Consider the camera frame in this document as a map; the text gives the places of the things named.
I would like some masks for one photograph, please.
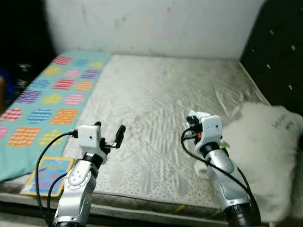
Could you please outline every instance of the white pillow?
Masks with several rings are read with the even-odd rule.
[[[244,103],[223,129],[230,158],[245,174],[263,222],[283,220],[290,209],[303,117],[282,106]],[[197,172],[203,172],[195,164]]]

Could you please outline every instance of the mattress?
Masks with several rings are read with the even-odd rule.
[[[237,61],[114,55],[77,123],[101,121],[107,140],[126,126],[121,148],[113,149],[99,169],[91,212],[222,225],[211,184],[197,177],[195,160],[182,150],[179,138],[191,109],[220,115],[226,125],[243,101],[267,103]],[[63,154],[80,158],[78,141],[70,138]],[[35,205],[34,198],[17,194],[27,179],[2,183],[0,200]]]

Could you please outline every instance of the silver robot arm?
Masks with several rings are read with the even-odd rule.
[[[64,191],[59,200],[53,227],[85,227],[91,196],[96,187],[98,169],[107,161],[110,148],[120,148],[125,126],[121,126],[114,142],[106,143],[101,137],[101,123],[78,128],[79,144],[84,153],[65,177]]]
[[[203,155],[204,160],[245,185],[240,169],[229,158],[227,150],[220,148],[220,139],[222,138],[221,117],[191,111],[187,117],[187,127],[189,134],[186,134],[184,139],[195,139],[196,151]],[[261,226],[259,209],[253,196],[251,198],[238,183],[226,174],[208,164],[206,166],[215,195],[229,226]]]

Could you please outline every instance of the white mattress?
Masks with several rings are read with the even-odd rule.
[[[78,126],[101,121],[107,140],[126,126],[121,148],[113,149],[99,170],[93,204],[222,220],[210,182],[197,177],[195,160],[182,150],[179,138],[189,110],[220,115],[225,125],[243,101],[266,103],[237,61],[114,55],[78,121]],[[76,139],[69,139],[64,156],[81,157]],[[104,207],[95,209],[104,214]]]

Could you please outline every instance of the dark headboard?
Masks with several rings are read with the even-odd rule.
[[[268,0],[241,63],[272,105],[303,115],[303,1]]]

